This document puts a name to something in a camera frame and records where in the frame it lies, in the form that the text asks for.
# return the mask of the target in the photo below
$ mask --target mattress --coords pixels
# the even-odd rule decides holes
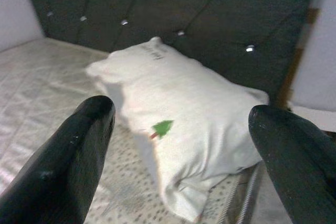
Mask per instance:
[[[105,57],[47,38],[0,53],[0,193],[84,99],[101,94],[85,67]],[[122,98],[112,99],[118,109]],[[145,147],[136,139],[117,117],[85,223],[188,223],[160,201],[143,162]],[[235,223],[243,210],[242,219],[252,172],[229,176],[212,188],[200,223]]]

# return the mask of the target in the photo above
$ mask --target black headboard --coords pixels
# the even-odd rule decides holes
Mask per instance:
[[[274,101],[310,0],[33,0],[45,34],[103,51],[154,36]]]

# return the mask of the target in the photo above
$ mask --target white wall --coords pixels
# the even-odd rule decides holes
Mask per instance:
[[[30,0],[0,0],[0,51],[42,37]]]
[[[292,84],[291,106],[323,130],[336,131],[336,0],[314,0],[321,8]]]

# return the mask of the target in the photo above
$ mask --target bed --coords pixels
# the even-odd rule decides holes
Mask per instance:
[[[79,103],[101,94],[85,75],[85,67],[106,58],[106,52],[154,36],[233,83],[267,92],[275,104],[309,4],[309,0],[32,1],[49,38],[0,56],[1,191]],[[258,171],[257,165],[215,186],[200,223],[248,223]],[[131,132],[118,121],[85,223],[187,223],[165,209]]]

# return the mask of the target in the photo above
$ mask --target white pillow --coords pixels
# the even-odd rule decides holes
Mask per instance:
[[[227,81],[160,38],[113,52],[87,73],[112,99],[109,85],[121,85],[122,116],[134,133],[148,136],[154,180],[176,215],[197,222],[210,188],[261,160],[248,115],[268,103],[267,94]]]

